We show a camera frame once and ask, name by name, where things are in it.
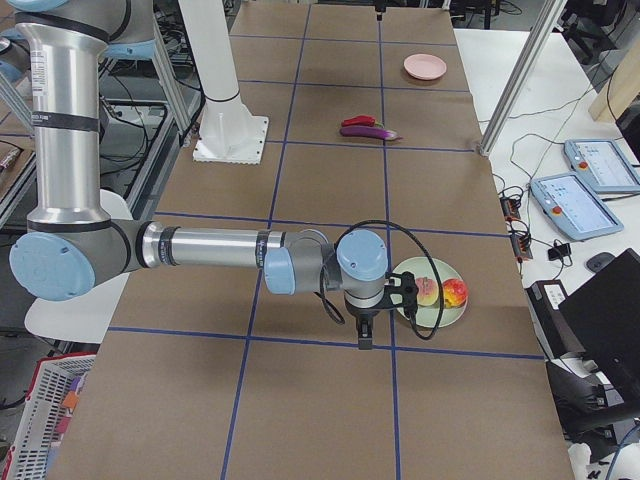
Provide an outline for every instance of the black monitor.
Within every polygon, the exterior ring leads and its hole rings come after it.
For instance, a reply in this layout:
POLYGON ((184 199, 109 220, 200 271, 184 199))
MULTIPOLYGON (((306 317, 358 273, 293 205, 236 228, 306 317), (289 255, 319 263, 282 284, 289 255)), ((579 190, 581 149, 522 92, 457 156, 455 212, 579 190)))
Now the black monitor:
POLYGON ((640 256, 627 249, 560 304, 569 327, 626 401, 640 400, 640 256))

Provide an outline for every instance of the tablet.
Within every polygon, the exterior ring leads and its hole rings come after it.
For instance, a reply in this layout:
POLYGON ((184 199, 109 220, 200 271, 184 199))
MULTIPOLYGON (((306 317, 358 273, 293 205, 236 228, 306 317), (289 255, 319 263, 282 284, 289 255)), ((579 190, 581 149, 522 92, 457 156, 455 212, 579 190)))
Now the tablet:
POLYGON ((612 140, 567 140, 571 167, 596 193, 640 192, 640 176, 612 140))
POLYGON ((624 227, 575 173, 533 180, 531 193, 544 213, 572 240, 609 235, 624 227))

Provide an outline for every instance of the red pepper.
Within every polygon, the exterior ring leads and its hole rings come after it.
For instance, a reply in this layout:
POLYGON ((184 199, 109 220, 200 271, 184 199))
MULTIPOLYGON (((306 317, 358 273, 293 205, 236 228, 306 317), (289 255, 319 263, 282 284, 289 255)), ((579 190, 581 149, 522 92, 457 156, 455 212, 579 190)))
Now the red pepper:
POLYGON ((373 127, 376 124, 376 119, 370 115, 358 115, 357 117, 347 118, 342 121, 343 127, 352 127, 355 125, 362 125, 365 127, 373 127))

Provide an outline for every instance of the toy fruit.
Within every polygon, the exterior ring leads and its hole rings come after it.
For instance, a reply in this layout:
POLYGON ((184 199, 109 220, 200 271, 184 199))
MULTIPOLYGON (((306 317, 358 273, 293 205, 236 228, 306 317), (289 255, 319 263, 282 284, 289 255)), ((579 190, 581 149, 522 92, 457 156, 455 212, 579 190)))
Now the toy fruit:
POLYGON ((418 305, 430 307, 438 300, 438 284, 427 277, 416 278, 418 286, 418 305))
POLYGON ((458 278, 450 278, 442 282, 442 291, 445 308, 459 307, 467 301, 469 296, 467 285, 458 278))

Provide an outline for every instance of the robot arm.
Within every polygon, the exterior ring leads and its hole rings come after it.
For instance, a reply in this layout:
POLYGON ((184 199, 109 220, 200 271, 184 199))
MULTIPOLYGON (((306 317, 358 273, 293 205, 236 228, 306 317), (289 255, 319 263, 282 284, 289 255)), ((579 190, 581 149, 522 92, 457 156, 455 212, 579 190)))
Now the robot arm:
POLYGON ((375 314, 397 307, 392 294, 415 317, 413 275, 389 282, 384 242, 367 230, 350 231, 334 245, 316 231, 165 228, 111 219, 99 200, 97 62, 107 48, 129 58, 149 55, 151 0, 9 3, 20 10, 16 28, 31 48, 38 182, 29 233, 12 248, 10 263, 33 295, 66 300, 140 268, 226 265, 262 269, 276 294, 344 290, 361 348, 372 348, 375 314))

